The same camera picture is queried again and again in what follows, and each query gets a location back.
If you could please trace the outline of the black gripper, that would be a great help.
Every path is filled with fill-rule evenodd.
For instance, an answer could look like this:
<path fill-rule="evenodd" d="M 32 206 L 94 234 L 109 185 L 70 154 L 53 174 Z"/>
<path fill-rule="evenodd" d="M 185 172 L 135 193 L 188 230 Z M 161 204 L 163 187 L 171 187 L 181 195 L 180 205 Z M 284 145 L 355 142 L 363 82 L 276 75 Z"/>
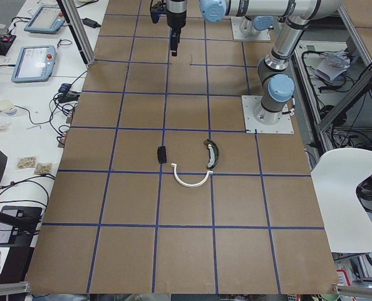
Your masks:
<path fill-rule="evenodd" d="M 177 56 L 177 44 L 180 43 L 181 28 L 186 24 L 186 17 L 187 0 L 167 1 L 167 24 L 171 28 L 170 51 L 172 56 Z"/>

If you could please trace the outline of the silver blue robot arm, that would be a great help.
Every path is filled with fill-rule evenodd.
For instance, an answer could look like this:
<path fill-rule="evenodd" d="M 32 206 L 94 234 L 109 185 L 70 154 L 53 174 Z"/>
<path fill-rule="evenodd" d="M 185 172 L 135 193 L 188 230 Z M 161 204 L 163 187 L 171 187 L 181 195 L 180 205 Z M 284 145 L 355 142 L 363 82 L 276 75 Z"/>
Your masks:
<path fill-rule="evenodd" d="M 342 1 L 200 1 L 204 19 L 211 23 L 225 16 L 277 16 L 285 20 L 269 54 L 262 58 L 257 72 L 264 90 L 261 102 L 254 108 L 254 118 L 266 125 L 276 124 L 285 104 L 292 98 L 294 82 L 283 71 L 288 67 L 302 34 L 313 19 L 335 12 Z"/>

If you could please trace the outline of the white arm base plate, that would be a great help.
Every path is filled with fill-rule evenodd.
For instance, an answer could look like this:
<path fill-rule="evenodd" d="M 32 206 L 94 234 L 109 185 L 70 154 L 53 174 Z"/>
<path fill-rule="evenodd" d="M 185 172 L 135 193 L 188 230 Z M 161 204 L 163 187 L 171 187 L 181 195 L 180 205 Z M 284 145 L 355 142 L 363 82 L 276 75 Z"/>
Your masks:
<path fill-rule="evenodd" d="M 242 109 L 245 131 L 250 134 L 293 134 L 287 104 L 281 112 L 268 112 L 262 107 L 260 95 L 243 95 Z"/>

